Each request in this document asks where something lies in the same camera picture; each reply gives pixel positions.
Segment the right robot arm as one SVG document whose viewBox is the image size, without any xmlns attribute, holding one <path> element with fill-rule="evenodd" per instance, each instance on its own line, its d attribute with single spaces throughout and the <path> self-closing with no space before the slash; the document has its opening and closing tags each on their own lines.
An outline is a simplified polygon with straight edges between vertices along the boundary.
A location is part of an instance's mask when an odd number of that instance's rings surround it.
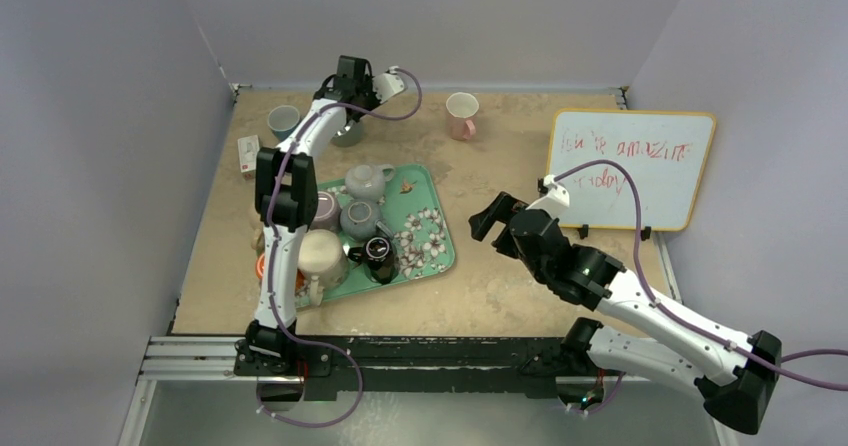
<svg viewBox="0 0 848 446">
<path fill-rule="evenodd" d="M 760 431 L 778 382 L 782 343 L 761 330 L 736 331 L 643 286 L 638 274 L 601 250 L 573 244 L 547 210 L 554 199 L 527 204 L 501 192 L 469 220 L 481 241 L 492 226 L 503 230 L 492 245 L 520 260 L 533 279 L 567 303 L 616 318 L 644 333 L 630 338 L 603 325 L 564 342 L 561 358 L 576 373 L 592 366 L 635 374 L 690 390 L 719 423 L 743 434 Z"/>
</svg>

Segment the blue textured mug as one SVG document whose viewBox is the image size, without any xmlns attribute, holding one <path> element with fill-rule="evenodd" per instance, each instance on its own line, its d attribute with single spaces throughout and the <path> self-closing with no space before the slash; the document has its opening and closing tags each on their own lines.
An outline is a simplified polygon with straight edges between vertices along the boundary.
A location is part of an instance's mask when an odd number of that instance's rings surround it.
<svg viewBox="0 0 848 446">
<path fill-rule="evenodd" d="M 292 105 L 279 105 L 267 116 L 267 126 L 280 142 L 286 140 L 301 121 L 300 111 Z"/>
</svg>

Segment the grey-blue speckled round mug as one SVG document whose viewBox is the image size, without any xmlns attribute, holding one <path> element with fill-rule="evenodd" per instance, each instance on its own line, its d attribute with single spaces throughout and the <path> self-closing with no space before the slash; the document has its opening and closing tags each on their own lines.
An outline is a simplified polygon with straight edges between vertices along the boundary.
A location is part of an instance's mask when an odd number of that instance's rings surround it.
<svg viewBox="0 0 848 446">
<path fill-rule="evenodd" d="M 381 207 L 374 201 L 353 199 L 343 207 L 339 223 L 342 231 L 354 242 L 366 242 L 380 234 Z"/>
</svg>

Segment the pink faceted mug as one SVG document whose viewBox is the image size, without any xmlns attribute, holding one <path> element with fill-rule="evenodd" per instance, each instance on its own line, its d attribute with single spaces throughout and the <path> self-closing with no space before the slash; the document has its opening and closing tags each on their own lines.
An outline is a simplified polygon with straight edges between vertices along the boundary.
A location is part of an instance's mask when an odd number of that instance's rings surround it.
<svg viewBox="0 0 848 446">
<path fill-rule="evenodd" d="M 445 102 L 447 131 L 451 138 L 467 141 L 476 134 L 475 116 L 479 112 L 478 99 L 466 92 L 451 94 Z"/>
</svg>

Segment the white speckled round mug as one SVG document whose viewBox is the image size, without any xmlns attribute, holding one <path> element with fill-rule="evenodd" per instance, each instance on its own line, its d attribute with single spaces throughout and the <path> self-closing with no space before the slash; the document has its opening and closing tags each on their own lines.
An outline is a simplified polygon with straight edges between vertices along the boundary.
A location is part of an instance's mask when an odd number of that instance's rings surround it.
<svg viewBox="0 0 848 446">
<path fill-rule="evenodd" d="M 387 183 L 396 168 L 391 164 L 360 164 L 351 167 L 345 176 L 347 193 L 355 199 L 378 202 L 385 196 Z"/>
</svg>

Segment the black mug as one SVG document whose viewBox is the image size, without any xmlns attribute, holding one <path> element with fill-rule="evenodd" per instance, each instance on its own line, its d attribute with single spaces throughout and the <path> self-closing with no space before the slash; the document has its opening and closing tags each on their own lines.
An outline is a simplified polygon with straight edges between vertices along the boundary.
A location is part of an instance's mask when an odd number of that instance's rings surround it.
<svg viewBox="0 0 848 446">
<path fill-rule="evenodd" d="M 395 247 L 383 236 L 374 236 L 362 246 L 352 247 L 347 257 L 354 263 L 362 265 L 367 277 L 375 283 L 389 284 L 398 274 Z"/>
</svg>

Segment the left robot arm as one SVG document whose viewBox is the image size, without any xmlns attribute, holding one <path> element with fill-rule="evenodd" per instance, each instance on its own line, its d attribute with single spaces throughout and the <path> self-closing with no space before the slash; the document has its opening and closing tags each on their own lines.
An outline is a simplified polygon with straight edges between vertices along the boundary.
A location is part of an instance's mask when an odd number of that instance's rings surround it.
<svg viewBox="0 0 848 446">
<path fill-rule="evenodd" d="M 318 208 L 315 160 L 349 123 L 381 104 L 368 60 L 341 56 L 313 96 L 304 119 L 278 146 L 257 156 L 254 204 L 264 228 L 263 291 L 253 320 L 236 344 L 239 375 L 292 371 L 299 251 Z"/>
</svg>

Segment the grey flat-bottom mug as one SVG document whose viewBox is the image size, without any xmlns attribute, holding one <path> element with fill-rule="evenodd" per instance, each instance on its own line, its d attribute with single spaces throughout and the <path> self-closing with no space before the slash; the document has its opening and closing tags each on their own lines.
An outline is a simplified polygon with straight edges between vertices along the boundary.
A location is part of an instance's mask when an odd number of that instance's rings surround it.
<svg viewBox="0 0 848 446">
<path fill-rule="evenodd" d="M 331 143 L 339 148 L 352 147 L 364 138 L 364 125 L 360 121 L 350 121 L 331 139 Z"/>
</svg>

